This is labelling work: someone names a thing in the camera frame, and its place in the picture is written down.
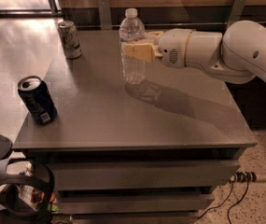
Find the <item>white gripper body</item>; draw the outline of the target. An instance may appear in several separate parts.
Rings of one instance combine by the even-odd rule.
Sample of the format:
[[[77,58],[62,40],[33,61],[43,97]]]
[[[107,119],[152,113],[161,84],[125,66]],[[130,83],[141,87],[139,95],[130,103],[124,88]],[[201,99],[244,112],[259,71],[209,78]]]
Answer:
[[[166,31],[159,39],[161,62],[168,67],[184,68],[186,48],[192,31],[190,29],[172,29]]]

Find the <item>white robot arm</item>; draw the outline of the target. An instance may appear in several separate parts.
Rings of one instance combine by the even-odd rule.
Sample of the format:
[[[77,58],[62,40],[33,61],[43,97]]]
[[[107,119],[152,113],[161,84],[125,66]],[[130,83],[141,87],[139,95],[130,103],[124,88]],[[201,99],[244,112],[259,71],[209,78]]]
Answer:
[[[172,68],[195,68],[215,79],[243,84],[259,77],[266,83],[266,28],[237,21],[225,33],[172,29],[149,32],[121,46],[125,55]]]

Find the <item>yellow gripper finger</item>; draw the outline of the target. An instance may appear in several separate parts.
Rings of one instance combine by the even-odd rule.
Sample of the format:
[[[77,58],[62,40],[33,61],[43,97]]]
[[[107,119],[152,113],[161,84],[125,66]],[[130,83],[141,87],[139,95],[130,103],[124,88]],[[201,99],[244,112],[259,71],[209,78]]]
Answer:
[[[149,43],[158,45],[159,40],[162,35],[163,35],[163,31],[151,31],[151,32],[146,32],[145,38],[146,38],[146,41],[148,41]]]
[[[158,47],[151,43],[125,43],[121,49],[125,55],[147,63],[162,57]]]

